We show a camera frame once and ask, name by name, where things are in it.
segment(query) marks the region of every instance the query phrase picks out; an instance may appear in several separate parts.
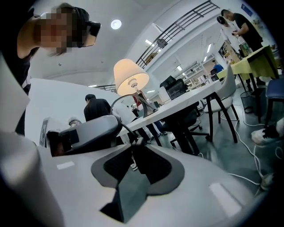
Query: staircase railing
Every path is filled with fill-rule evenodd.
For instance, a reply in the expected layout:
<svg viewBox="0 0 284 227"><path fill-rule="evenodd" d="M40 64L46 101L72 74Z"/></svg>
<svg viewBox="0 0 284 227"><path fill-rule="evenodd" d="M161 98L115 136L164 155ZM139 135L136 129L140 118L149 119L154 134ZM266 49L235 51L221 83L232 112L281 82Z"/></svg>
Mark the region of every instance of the staircase railing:
<svg viewBox="0 0 284 227"><path fill-rule="evenodd" d="M207 13L218 9L217 5L210 0L206 1L194 9L187 12L178 20L173 22L165 31L163 31L150 45L136 62L141 68L145 68L147 64L180 32L184 31L190 24L199 18L204 17Z"/></svg>

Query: white table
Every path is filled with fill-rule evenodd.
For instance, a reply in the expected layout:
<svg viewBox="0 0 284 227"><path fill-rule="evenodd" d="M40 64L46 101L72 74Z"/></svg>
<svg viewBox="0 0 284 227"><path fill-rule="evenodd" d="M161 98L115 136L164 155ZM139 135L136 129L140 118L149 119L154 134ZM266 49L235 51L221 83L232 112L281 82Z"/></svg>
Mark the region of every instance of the white table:
<svg viewBox="0 0 284 227"><path fill-rule="evenodd" d="M152 124L180 110L183 110L184 108L209 96L210 94L214 93L220 88L221 88L221 82L217 80L205 86L186 92L185 94L177 97L176 99L170 101L169 103L162 105L157 112L149 115L146 118L140 117L134 122L128 124L127 127L130 128L132 131L134 131L146 125ZM127 133L128 131L125 128L123 128L118 134L118 136L122 136Z"/></svg>

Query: gray cushion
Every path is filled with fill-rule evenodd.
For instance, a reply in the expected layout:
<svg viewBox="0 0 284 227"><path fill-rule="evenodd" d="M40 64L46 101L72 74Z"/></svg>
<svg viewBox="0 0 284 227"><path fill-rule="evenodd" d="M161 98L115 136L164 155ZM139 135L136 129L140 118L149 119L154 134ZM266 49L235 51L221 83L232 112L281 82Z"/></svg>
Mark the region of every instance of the gray cushion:
<svg viewBox="0 0 284 227"><path fill-rule="evenodd" d="M222 111L216 99L213 99L210 103L211 103L212 113ZM227 110L233 104L233 98L232 97L226 98L222 100L222 103ZM204 108L204 113L208 113L208 105Z"/></svg>

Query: white label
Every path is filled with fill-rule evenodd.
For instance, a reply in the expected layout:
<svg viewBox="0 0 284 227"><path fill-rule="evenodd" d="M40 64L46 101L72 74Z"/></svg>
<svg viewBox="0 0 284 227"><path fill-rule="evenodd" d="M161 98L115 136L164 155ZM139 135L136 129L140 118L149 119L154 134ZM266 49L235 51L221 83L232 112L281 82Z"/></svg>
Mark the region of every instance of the white label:
<svg viewBox="0 0 284 227"><path fill-rule="evenodd" d="M68 167L73 166L73 165L75 165L75 163L72 162L72 161L69 161L69 162L65 162L63 164L57 165L57 168L60 170L60 169L68 168Z"/></svg>

